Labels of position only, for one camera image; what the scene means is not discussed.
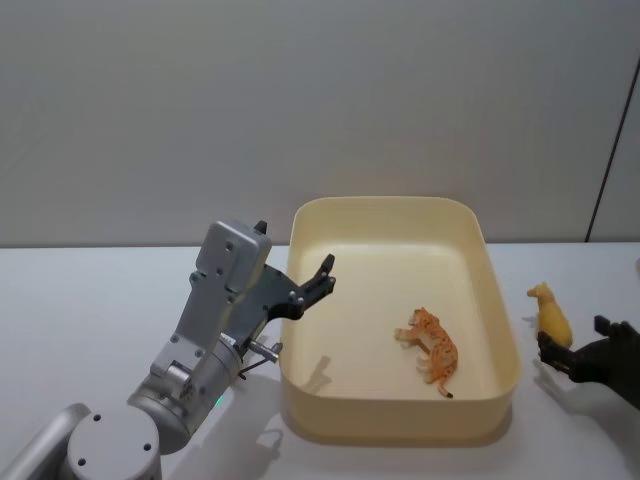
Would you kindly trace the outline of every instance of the gray robot arm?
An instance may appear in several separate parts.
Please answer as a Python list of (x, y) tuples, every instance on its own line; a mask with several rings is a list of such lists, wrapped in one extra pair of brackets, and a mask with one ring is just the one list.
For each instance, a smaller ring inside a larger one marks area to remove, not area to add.
[(183, 448), (222, 393), (244, 372), (252, 350), (277, 361), (282, 344), (257, 337), (274, 318), (297, 320), (333, 291), (329, 255), (297, 285), (265, 263), (266, 223), (213, 224), (189, 281), (175, 332), (128, 405), (93, 412), (75, 404), (47, 425), (0, 474), (0, 480), (161, 480), (160, 455)]

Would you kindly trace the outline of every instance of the orange leopard figurine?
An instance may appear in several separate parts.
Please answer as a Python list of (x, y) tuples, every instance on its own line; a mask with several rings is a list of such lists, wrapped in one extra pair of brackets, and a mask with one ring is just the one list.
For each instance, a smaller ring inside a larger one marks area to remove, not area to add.
[(430, 314), (424, 307), (413, 312), (407, 330), (396, 328), (395, 338), (410, 345), (420, 343), (429, 352), (428, 358), (418, 357), (418, 371), (424, 373), (427, 383), (438, 382), (438, 392), (447, 398), (453, 395), (444, 387), (458, 367), (458, 349), (440, 326), (440, 320)]

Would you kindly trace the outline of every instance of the plastic tray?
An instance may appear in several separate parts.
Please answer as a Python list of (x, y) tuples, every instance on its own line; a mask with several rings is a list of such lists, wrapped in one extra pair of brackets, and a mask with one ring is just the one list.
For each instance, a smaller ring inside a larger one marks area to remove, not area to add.
[[(477, 443), (504, 425), (520, 358), (473, 212), (443, 198), (326, 198), (296, 214), (288, 274), (336, 256), (330, 297), (285, 320), (289, 419), (312, 439)], [(424, 306), (456, 343), (453, 399), (424, 383), (394, 328)]]

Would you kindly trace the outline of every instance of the yellow horse figurine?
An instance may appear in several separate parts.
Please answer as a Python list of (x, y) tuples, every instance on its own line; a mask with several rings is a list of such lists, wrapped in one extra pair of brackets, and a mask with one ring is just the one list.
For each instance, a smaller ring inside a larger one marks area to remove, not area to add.
[(542, 282), (528, 290), (527, 296), (538, 300), (538, 331), (545, 332), (558, 345), (565, 348), (571, 347), (573, 343), (571, 327), (556, 303), (556, 297), (547, 286), (547, 282)]

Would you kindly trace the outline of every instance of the table surface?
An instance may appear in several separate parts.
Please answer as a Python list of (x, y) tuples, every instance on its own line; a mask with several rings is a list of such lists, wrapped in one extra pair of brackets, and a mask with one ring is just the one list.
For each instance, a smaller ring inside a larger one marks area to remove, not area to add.
[[(0, 470), (56, 412), (126, 401), (176, 325), (197, 248), (0, 250)], [(284, 269), (286, 247), (269, 263)], [(511, 425), (474, 448), (364, 448), (310, 443), (280, 411), (268, 364), (223, 396), (184, 450), (163, 458), (176, 480), (640, 478), (640, 412), (600, 385), (540, 367), (525, 294), (546, 280), (574, 329), (595, 314), (640, 312), (640, 244), (490, 245), (523, 362)], [(279, 336), (279, 321), (265, 334)]]

